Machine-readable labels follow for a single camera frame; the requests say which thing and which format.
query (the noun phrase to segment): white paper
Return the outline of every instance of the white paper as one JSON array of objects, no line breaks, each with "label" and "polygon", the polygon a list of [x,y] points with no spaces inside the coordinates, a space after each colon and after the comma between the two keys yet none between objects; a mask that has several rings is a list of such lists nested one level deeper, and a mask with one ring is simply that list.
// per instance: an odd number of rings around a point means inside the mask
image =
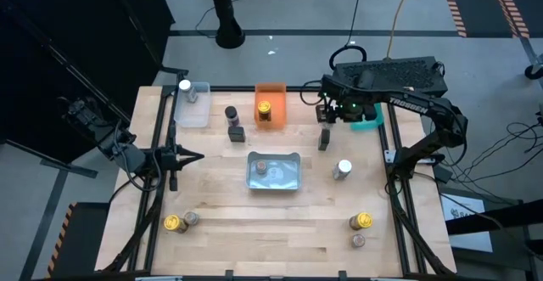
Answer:
[{"label": "white paper", "polygon": [[[473,211],[478,213],[484,212],[484,202],[482,200],[450,194],[445,195],[451,197]],[[441,206],[443,208],[443,214],[445,215],[446,221],[473,214],[468,209],[455,204],[443,196],[441,196]],[[490,241],[490,234],[488,231],[482,233],[450,235],[449,240],[452,247],[492,252],[492,243]]]}]

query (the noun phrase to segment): yellow and black tape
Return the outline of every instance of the yellow and black tape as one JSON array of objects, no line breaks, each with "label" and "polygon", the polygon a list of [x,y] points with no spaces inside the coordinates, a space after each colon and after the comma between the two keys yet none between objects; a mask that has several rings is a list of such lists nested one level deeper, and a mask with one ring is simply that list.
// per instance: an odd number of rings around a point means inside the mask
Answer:
[{"label": "yellow and black tape", "polygon": [[511,27],[513,37],[529,38],[529,30],[513,0],[498,0],[503,15]]},{"label": "yellow and black tape", "polygon": [[51,260],[49,260],[48,271],[45,274],[45,278],[51,278],[51,276],[53,276],[54,265],[59,258],[60,247],[62,247],[62,242],[64,240],[64,236],[66,235],[66,231],[68,231],[68,225],[70,225],[70,218],[72,212],[74,211],[74,208],[76,208],[76,205],[77,203],[71,203],[68,206],[68,210],[66,211],[66,215],[64,216],[64,221],[62,222],[62,227],[60,228],[59,238],[57,239],[57,243],[54,245]]},{"label": "yellow and black tape", "polygon": [[456,31],[458,31],[458,35],[460,35],[460,37],[466,37],[466,26],[464,25],[464,21],[462,21],[462,17],[460,15],[460,11],[458,10],[456,0],[447,0],[447,3],[449,4],[449,9],[451,10],[452,19],[455,21]]}]

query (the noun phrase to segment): jar with yellow lid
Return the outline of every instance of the jar with yellow lid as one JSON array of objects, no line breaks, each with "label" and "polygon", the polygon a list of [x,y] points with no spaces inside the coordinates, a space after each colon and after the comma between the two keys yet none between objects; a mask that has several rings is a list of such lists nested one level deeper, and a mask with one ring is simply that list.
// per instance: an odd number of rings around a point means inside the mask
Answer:
[{"label": "jar with yellow lid", "polygon": [[271,121],[272,119],[272,105],[268,101],[260,101],[257,106],[258,120],[259,121]]},{"label": "jar with yellow lid", "polygon": [[169,215],[164,220],[164,228],[177,233],[185,233],[188,225],[177,215]]},{"label": "jar with yellow lid", "polygon": [[349,219],[349,226],[354,230],[369,228],[372,226],[373,219],[369,213],[362,212]]}]

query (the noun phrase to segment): metal tray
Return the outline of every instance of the metal tray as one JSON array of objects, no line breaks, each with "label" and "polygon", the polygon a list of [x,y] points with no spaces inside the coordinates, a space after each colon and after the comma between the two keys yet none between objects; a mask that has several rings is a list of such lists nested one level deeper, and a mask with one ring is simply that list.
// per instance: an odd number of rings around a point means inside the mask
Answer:
[{"label": "metal tray", "polygon": [[[256,162],[266,163],[266,172],[256,171]],[[302,185],[301,158],[299,154],[274,155],[250,152],[247,157],[247,187],[252,190],[295,191]]]}]

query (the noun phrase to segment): teal object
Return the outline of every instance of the teal object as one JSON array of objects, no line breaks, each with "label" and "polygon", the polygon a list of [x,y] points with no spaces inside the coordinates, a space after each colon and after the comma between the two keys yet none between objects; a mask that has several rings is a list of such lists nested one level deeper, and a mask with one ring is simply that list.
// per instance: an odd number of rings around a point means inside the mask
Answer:
[{"label": "teal object", "polygon": [[364,132],[377,128],[379,125],[383,124],[383,110],[381,109],[381,103],[374,104],[375,111],[377,112],[377,117],[375,120],[371,121],[362,121],[357,123],[351,123],[350,129],[355,132]]}]

